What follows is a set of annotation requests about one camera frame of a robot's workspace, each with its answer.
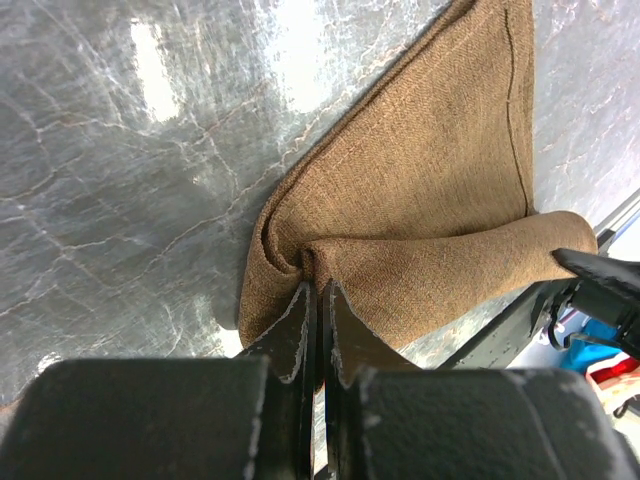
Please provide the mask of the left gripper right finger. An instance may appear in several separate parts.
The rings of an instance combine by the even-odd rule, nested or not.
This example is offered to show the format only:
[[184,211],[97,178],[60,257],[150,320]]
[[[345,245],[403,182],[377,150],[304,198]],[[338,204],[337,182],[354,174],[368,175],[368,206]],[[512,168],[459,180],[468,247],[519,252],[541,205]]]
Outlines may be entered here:
[[562,369],[425,370],[322,295],[328,469],[337,479],[634,479],[595,393]]

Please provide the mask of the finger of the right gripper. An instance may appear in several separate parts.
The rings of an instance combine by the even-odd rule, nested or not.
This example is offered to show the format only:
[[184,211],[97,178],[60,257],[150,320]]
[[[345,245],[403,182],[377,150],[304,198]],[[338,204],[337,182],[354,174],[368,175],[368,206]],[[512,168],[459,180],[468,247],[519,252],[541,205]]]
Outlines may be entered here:
[[552,256],[576,277],[572,308],[618,329],[639,319],[639,262],[565,248],[554,250]]

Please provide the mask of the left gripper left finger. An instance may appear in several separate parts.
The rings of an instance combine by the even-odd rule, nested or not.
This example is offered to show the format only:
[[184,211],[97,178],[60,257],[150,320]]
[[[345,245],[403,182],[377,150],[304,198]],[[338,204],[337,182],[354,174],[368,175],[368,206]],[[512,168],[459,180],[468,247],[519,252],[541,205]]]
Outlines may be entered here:
[[75,359],[28,387],[5,479],[309,479],[316,294],[233,358]]

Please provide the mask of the brown cloth napkin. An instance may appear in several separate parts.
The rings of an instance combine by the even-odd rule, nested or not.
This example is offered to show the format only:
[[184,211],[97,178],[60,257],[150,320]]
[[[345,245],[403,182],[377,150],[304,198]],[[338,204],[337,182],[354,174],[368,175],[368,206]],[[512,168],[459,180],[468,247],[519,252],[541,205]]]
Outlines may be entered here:
[[287,174],[252,235],[243,344],[298,285],[338,281],[401,348],[475,306],[560,279],[560,248],[597,250],[533,189],[534,19],[528,1],[455,1]]

